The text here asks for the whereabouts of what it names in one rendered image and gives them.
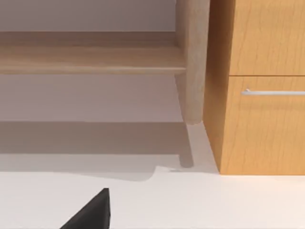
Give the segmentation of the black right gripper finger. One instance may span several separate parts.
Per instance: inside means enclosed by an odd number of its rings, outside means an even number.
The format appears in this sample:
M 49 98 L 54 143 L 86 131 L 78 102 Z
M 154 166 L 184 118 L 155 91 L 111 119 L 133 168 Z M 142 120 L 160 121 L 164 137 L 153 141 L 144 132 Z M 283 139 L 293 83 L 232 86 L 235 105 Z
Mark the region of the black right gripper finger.
M 110 229 L 110 190 L 102 189 L 60 229 Z

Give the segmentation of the orange wooden cupboard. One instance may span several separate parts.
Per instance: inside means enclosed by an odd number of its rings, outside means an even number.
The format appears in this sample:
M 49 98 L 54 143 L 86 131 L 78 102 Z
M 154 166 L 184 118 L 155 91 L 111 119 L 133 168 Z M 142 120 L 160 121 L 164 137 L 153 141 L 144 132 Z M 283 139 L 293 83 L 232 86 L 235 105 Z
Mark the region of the orange wooden cupboard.
M 224 123 L 229 78 L 231 76 L 244 76 L 230 74 L 234 9 L 235 0 L 210 1 L 203 123 L 219 172 L 224 142 Z

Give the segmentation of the plain wooden drawer front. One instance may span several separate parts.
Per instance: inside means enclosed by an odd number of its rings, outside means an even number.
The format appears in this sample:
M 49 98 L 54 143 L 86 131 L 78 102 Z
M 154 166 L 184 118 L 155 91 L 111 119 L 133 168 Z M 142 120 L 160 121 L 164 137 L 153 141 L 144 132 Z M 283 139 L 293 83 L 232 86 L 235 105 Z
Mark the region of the plain wooden drawer front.
M 305 75 L 305 0 L 235 0 L 231 75 Z

